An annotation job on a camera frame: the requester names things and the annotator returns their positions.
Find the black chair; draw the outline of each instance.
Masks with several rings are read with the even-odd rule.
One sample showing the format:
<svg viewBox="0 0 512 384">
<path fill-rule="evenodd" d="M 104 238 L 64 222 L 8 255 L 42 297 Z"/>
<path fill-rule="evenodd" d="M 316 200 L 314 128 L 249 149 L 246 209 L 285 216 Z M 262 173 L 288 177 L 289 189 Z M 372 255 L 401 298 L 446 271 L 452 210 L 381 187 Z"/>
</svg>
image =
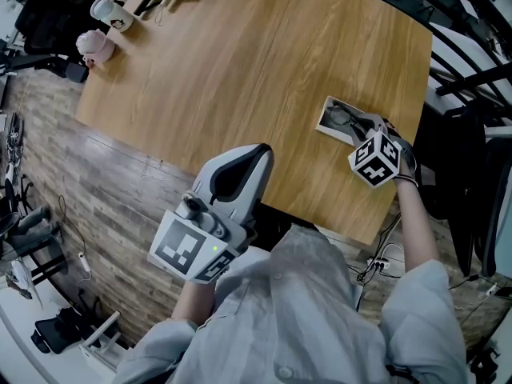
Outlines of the black chair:
<svg viewBox="0 0 512 384">
<path fill-rule="evenodd" d="M 472 270 L 473 252 L 483 276 L 496 272 L 494 251 L 507 223 L 512 139 L 486 142 L 484 125 L 500 126 L 491 101 L 476 99 L 443 116 L 425 107 L 414 141 L 418 164 L 435 172 L 435 185 L 423 185 L 421 170 L 416 172 L 423 203 L 431 216 L 448 221 L 465 276 Z"/>
<path fill-rule="evenodd" d="M 0 218 L 13 213 L 18 212 L 19 203 L 22 204 L 25 211 L 25 215 L 29 214 L 28 209 L 33 210 L 28 202 L 29 189 L 34 186 L 32 182 L 29 182 L 24 186 L 24 180 L 27 178 L 25 174 L 21 177 L 20 189 L 21 193 L 16 194 L 9 179 L 6 179 L 4 186 L 0 186 L 0 189 L 5 189 L 6 196 L 0 198 Z"/>
<path fill-rule="evenodd" d="M 25 36 L 24 51 L 29 55 L 49 55 L 54 58 L 34 64 L 59 77 L 82 82 L 88 70 L 75 45 L 80 34 L 109 26 L 90 16 L 94 0 L 27 0 L 16 20 L 16 29 Z M 67 60 L 58 57 L 69 56 Z"/>
<path fill-rule="evenodd" d="M 87 319 L 71 307 L 61 309 L 57 317 L 36 322 L 35 328 L 30 338 L 44 354 L 48 354 L 50 349 L 60 354 L 81 339 L 87 340 L 94 332 Z M 96 340 L 93 346 L 101 348 L 100 341 Z"/>
</svg>

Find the white cable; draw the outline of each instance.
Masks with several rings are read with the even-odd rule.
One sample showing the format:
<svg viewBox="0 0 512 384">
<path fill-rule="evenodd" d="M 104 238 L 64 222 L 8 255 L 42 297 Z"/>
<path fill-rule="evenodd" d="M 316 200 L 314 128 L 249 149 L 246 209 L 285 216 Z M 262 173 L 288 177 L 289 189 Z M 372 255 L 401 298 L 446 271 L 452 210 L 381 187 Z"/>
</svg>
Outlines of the white cable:
<svg viewBox="0 0 512 384">
<path fill-rule="evenodd" d="M 91 280 L 93 278 L 93 274 L 92 272 L 87 272 L 89 274 L 89 277 L 88 278 L 83 278 L 82 280 L 80 280 L 79 282 L 77 282 L 76 286 L 78 287 L 78 285 L 82 282 L 88 282 L 89 280 Z"/>
<path fill-rule="evenodd" d="M 381 253 L 381 260 L 382 258 L 384 258 L 384 253 L 386 252 L 387 248 L 390 247 L 390 246 L 396 246 L 397 248 L 399 248 L 402 252 L 404 252 L 403 250 L 403 247 L 397 245 L 396 243 L 388 243 L 387 245 L 384 246 L 384 249 L 382 250 L 382 253 Z"/>
<path fill-rule="evenodd" d="M 384 239 L 384 241 L 381 243 L 379 243 L 380 246 L 384 246 L 386 244 L 386 242 L 390 239 L 392 233 L 394 232 L 394 230 L 396 229 L 396 227 L 398 226 L 398 224 L 400 223 L 400 221 L 402 220 L 402 216 L 398 216 L 398 220 L 397 222 L 393 225 L 393 227 L 388 231 L 388 234 L 386 236 L 386 239 Z M 377 256 L 378 256 L 378 253 L 373 257 L 371 263 L 368 265 L 368 267 L 366 268 L 366 270 L 370 269 L 371 270 L 371 267 L 372 265 L 375 263 L 375 260 L 377 259 Z"/>
<path fill-rule="evenodd" d="M 478 303 L 471 303 L 469 306 L 466 306 L 466 307 L 458 307 L 456 305 L 454 305 L 455 309 L 457 310 L 466 310 L 466 309 L 469 309 L 470 307 L 473 307 L 473 306 L 476 306 L 476 305 L 479 305 L 479 304 L 482 304 L 484 303 L 485 300 L 487 300 L 489 297 L 491 296 L 491 294 L 489 296 L 487 296 L 486 298 L 484 298 L 481 302 L 478 302 Z"/>
</svg>

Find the chair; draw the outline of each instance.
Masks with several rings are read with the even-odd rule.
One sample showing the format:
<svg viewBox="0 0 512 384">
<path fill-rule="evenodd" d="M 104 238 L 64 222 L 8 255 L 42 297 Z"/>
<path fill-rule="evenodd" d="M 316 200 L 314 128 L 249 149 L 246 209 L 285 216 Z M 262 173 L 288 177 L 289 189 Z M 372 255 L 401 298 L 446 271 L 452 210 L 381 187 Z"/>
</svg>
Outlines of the chair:
<svg viewBox="0 0 512 384">
<path fill-rule="evenodd" d="M 16 231 L 21 215 L 18 212 L 18 197 L 14 192 L 10 180 L 6 179 L 5 186 L 0 186 L 0 189 L 5 189 L 6 196 L 0 198 L 0 244 L 4 237 L 9 232 Z M 2 258 L 2 248 L 0 248 L 0 258 Z"/>
<path fill-rule="evenodd" d="M 430 22 L 430 18 L 432 17 L 432 14 L 434 14 L 435 12 L 435 8 L 434 6 L 432 6 L 432 4 L 430 4 L 427 0 L 423 0 L 423 8 L 421 8 L 420 10 L 418 10 L 416 12 L 416 14 L 421 14 L 423 13 L 424 11 L 428 11 L 429 12 L 429 15 L 428 17 L 426 18 L 426 22 Z"/>
<path fill-rule="evenodd" d="M 473 100 L 443 116 L 424 110 L 414 155 L 435 172 L 435 185 L 423 185 L 425 208 L 448 221 L 462 273 L 472 272 L 473 253 L 482 275 L 512 276 L 512 139 L 486 141 L 485 126 L 495 126 L 493 105 Z"/>
<path fill-rule="evenodd" d="M 23 206 L 23 209 L 25 211 L 25 216 L 27 216 L 29 214 L 27 208 L 29 208 L 30 210 L 33 210 L 32 206 L 30 206 L 30 204 L 28 202 L 27 195 L 28 195 L 29 189 L 32 186 L 34 186 L 34 184 L 32 182 L 29 182 L 28 184 L 26 184 L 26 186 L 24 186 L 23 180 L 26 178 L 27 178 L 27 176 L 25 174 L 23 174 L 21 177 L 21 183 L 20 183 L 20 189 L 22 190 L 21 194 L 20 193 L 16 194 L 14 192 L 14 188 L 13 188 L 12 184 L 10 183 L 9 179 L 6 179 L 4 186 L 0 186 L 0 189 L 5 189 L 5 192 L 6 192 L 6 196 L 4 198 L 0 199 L 0 218 L 3 218 L 4 216 L 6 216 L 7 214 L 9 214 L 11 212 L 18 212 L 19 203 L 21 203 Z"/>
<path fill-rule="evenodd" d="M 80 34 L 109 26 L 90 16 L 94 0 L 27 0 L 16 20 L 16 29 L 25 36 L 24 51 L 29 55 L 52 55 L 54 58 L 36 58 L 38 68 L 47 69 L 59 77 L 82 82 L 87 68 L 76 48 Z M 67 60 L 58 55 L 69 56 Z"/>
<path fill-rule="evenodd" d="M 94 344 L 112 327 L 119 316 L 120 313 L 116 311 L 79 346 L 87 364 L 98 372 L 105 379 L 105 382 L 111 382 L 114 379 L 117 364 L 121 361 L 125 352 L 119 345 L 115 345 L 121 337 L 121 333 L 116 332 L 106 343 L 101 343 L 99 348 L 94 348 Z"/>
<path fill-rule="evenodd" d="M 67 307 L 61 309 L 57 317 L 36 322 L 35 332 L 30 338 L 42 353 L 48 354 L 52 350 L 60 354 L 81 339 L 89 341 L 93 334 L 88 321 L 72 307 Z M 92 340 L 90 345 L 101 347 L 97 339 Z"/>
</svg>

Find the black cable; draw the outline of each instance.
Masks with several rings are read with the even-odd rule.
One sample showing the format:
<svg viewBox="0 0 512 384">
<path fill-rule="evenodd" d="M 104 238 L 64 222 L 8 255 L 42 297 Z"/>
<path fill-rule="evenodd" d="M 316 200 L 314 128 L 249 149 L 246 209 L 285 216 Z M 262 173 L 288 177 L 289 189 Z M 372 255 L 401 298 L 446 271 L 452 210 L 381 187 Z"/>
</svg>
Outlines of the black cable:
<svg viewBox="0 0 512 384">
<path fill-rule="evenodd" d="M 460 326 L 462 326 L 462 325 L 467 321 L 467 319 L 468 319 L 468 318 L 470 318 L 470 317 L 471 317 L 471 315 L 472 315 L 475 311 L 477 311 L 477 310 L 480 308 L 480 306 L 484 303 L 484 301 L 485 301 L 485 299 L 484 299 L 484 300 L 482 300 L 482 301 L 478 304 L 478 306 L 476 306 L 474 309 L 472 309 L 472 311 L 467 315 L 467 317 L 466 317 L 464 320 L 462 320 L 462 321 L 461 321 Z"/>
<path fill-rule="evenodd" d="M 469 281 L 469 279 L 466 279 L 466 280 L 464 280 L 464 282 L 459 283 L 459 284 L 457 284 L 457 285 L 455 285 L 455 286 L 452 286 L 452 287 L 451 287 L 451 288 L 449 288 L 448 290 L 456 289 L 457 287 L 462 286 L 464 283 L 466 283 L 466 282 L 468 282 L 468 281 Z"/>
<path fill-rule="evenodd" d="M 83 253 L 85 254 L 86 253 L 86 240 L 84 239 L 84 237 L 83 237 L 82 233 L 80 232 L 80 230 L 78 230 L 77 226 L 71 221 L 71 219 L 69 219 L 67 217 L 67 205 L 66 205 L 66 200 L 64 199 L 63 195 L 59 195 L 58 196 L 58 207 L 59 207 L 59 209 L 62 212 L 62 223 L 66 223 L 66 220 L 67 220 L 68 223 L 70 225 L 72 225 L 72 227 L 80 235 L 80 238 L 82 239 L 82 243 L 83 243 Z"/>
<path fill-rule="evenodd" d="M 392 274 L 383 273 L 382 270 L 378 272 L 381 276 L 385 276 L 387 278 L 400 278 L 401 276 L 393 276 Z"/>
<path fill-rule="evenodd" d="M 362 285 L 362 288 L 364 289 L 365 286 L 371 282 L 371 279 L 374 278 L 375 274 L 377 273 L 377 267 L 374 267 L 374 272 L 371 274 L 370 278 L 368 279 L 368 282 Z"/>
<path fill-rule="evenodd" d="M 372 269 L 373 267 L 373 264 L 375 262 L 375 259 L 378 257 L 378 254 L 381 252 L 383 246 L 384 246 L 384 242 L 387 240 L 387 237 L 388 235 L 390 234 L 390 232 L 392 231 L 392 229 L 395 227 L 395 225 L 398 223 L 398 221 L 400 220 L 400 217 L 402 215 L 400 213 L 398 213 L 398 215 L 396 216 L 396 218 L 392 221 L 392 223 L 387 227 L 385 228 L 379 235 L 378 237 L 378 247 L 377 247 L 377 251 L 375 252 L 375 255 L 372 257 L 371 259 L 371 262 L 370 264 L 368 265 L 368 267 L 361 273 L 359 273 L 359 275 L 356 277 L 356 280 L 360 283 L 363 283 L 364 285 L 364 280 L 365 280 L 365 277 L 366 275 L 370 272 L 370 270 Z"/>
<path fill-rule="evenodd" d="M 361 270 L 361 269 L 358 269 L 358 268 L 357 268 L 357 267 L 355 267 L 355 266 L 352 266 L 352 265 L 346 265 L 346 267 L 348 267 L 350 270 L 353 270 L 353 271 L 354 271 L 355 273 L 357 273 L 357 274 L 360 274 L 360 273 L 361 273 L 361 272 L 360 272 L 360 270 Z"/>
<path fill-rule="evenodd" d="M 480 276 L 480 274 L 473 274 L 472 276 L 469 276 L 467 279 L 465 279 L 463 282 L 460 282 L 459 284 L 452 286 L 448 290 L 456 289 L 457 287 L 462 286 L 466 282 L 474 282 L 475 280 L 479 280 L 479 279 L 485 280 L 487 283 L 490 283 L 491 285 L 495 285 L 501 289 L 499 284 L 494 283 L 491 280 L 488 280 L 486 278 L 483 278 L 482 276 Z"/>
<path fill-rule="evenodd" d="M 500 289 L 502 289 L 502 287 L 499 284 L 494 283 L 489 279 L 483 278 L 482 276 L 478 276 L 478 278 L 480 278 L 481 280 L 485 280 L 487 283 L 490 283 L 491 285 L 495 285 L 496 287 L 499 287 Z"/>
</svg>

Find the power strip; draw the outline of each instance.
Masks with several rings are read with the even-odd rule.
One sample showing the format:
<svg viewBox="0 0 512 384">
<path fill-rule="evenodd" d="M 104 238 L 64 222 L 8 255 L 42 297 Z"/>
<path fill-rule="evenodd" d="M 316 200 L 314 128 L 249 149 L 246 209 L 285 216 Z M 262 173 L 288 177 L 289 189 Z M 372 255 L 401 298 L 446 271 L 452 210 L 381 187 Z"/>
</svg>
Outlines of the power strip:
<svg viewBox="0 0 512 384">
<path fill-rule="evenodd" d="M 383 269 L 389 269 L 390 266 L 391 266 L 391 263 L 390 263 L 389 260 L 382 259 L 382 258 L 381 259 L 375 259 L 375 260 L 370 258 L 370 259 L 368 259 L 366 264 L 369 266 L 372 262 L 373 262 L 373 265 L 372 265 L 371 269 L 373 269 L 374 267 L 380 266 L 380 265 L 384 265 Z"/>
<path fill-rule="evenodd" d="M 80 262 L 82 262 L 83 269 L 87 273 L 90 273 L 90 266 L 89 266 L 89 262 L 87 261 L 86 254 L 83 252 L 80 252 L 78 254 L 78 257 L 80 258 Z"/>
<path fill-rule="evenodd" d="M 490 289 L 488 289 L 488 291 L 486 292 L 486 296 L 487 296 L 487 297 L 491 296 L 497 288 L 498 288 L 498 286 L 493 285 L 493 286 L 492 286 Z"/>
</svg>

